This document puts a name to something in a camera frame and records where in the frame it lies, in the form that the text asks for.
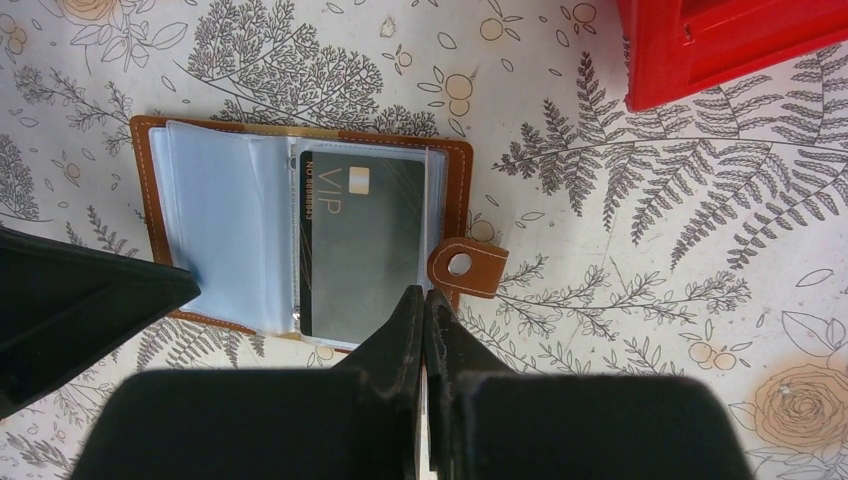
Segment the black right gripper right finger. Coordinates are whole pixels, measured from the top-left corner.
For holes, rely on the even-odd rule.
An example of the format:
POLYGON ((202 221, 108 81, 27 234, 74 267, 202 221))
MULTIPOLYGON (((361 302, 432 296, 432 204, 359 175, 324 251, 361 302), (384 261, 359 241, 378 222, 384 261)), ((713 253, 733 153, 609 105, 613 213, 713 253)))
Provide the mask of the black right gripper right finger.
POLYGON ((424 305, 423 353, 427 370, 430 470, 450 479, 451 435, 458 422, 451 410, 464 374, 514 370, 474 337, 458 320, 444 292, 431 289, 424 305))

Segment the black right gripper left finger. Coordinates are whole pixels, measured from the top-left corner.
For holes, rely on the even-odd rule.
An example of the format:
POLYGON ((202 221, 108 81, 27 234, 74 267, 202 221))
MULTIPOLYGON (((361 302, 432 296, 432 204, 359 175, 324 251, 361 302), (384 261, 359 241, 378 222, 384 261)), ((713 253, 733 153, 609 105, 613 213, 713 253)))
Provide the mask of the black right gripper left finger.
POLYGON ((356 479, 417 477, 423 313, 423 289, 407 287, 388 320, 334 366, 358 380, 346 440, 356 479))

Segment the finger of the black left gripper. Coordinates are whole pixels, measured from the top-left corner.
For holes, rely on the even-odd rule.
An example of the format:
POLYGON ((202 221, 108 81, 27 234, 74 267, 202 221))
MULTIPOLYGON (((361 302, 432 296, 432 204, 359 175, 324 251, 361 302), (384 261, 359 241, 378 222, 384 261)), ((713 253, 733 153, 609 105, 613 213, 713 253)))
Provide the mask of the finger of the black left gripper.
POLYGON ((1 231, 1 416, 74 379, 201 290, 186 270, 1 231))

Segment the brown leather card holder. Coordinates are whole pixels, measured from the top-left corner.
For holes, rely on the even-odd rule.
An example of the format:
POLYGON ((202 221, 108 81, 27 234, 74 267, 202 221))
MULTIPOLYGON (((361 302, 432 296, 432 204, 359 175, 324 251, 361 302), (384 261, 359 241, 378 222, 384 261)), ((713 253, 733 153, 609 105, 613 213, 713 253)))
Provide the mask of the brown leather card holder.
POLYGON ((425 206, 419 281, 492 298, 508 252, 467 233, 474 151, 464 141, 137 115, 130 121, 154 259, 191 272, 201 290, 181 319, 311 337, 300 323, 299 157, 304 151, 420 160, 425 206))

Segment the black VIP credit card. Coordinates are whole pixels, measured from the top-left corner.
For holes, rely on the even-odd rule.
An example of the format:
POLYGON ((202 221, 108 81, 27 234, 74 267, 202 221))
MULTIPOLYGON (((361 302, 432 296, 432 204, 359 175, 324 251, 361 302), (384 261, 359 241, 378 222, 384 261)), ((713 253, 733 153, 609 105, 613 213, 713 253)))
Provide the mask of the black VIP credit card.
POLYGON ((301 328, 359 344, 419 281, 425 165, 319 151, 299 160, 301 328))

